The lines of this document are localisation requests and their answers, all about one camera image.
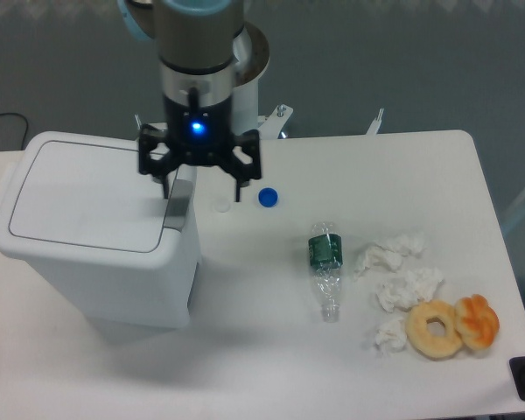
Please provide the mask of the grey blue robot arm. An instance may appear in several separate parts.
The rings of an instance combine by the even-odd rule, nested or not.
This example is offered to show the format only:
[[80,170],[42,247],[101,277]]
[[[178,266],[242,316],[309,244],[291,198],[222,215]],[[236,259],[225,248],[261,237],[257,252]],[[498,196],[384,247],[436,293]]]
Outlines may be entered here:
[[221,168],[241,190],[262,176],[257,114],[244,115],[240,86],[264,68],[242,1],[120,1],[132,32],[153,39],[161,74],[166,129],[143,124],[138,171],[168,198],[181,165]]

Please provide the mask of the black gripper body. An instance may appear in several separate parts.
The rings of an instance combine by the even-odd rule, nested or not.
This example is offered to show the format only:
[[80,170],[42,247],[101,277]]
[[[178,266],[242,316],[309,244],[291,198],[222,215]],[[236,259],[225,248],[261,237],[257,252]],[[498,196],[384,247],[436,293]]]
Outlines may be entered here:
[[231,130],[231,97],[212,106],[194,109],[165,97],[164,111],[167,122],[164,142],[173,165],[233,165],[236,158]]

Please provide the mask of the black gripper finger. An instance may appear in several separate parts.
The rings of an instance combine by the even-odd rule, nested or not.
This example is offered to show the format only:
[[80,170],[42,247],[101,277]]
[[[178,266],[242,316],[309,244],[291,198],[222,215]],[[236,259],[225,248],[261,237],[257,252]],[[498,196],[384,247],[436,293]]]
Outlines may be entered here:
[[[180,149],[174,151],[169,145],[169,134],[167,130],[155,128],[150,124],[142,124],[137,138],[138,146],[138,172],[151,177],[162,186],[163,196],[169,198],[171,188],[169,187],[168,175],[176,171],[183,163],[183,154]],[[152,152],[163,144],[168,151],[159,158],[154,158]]]
[[216,156],[217,165],[234,179],[234,201],[240,202],[242,188],[249,186],[251,180],[263,177],[259,130],[229,134],[217,148]]

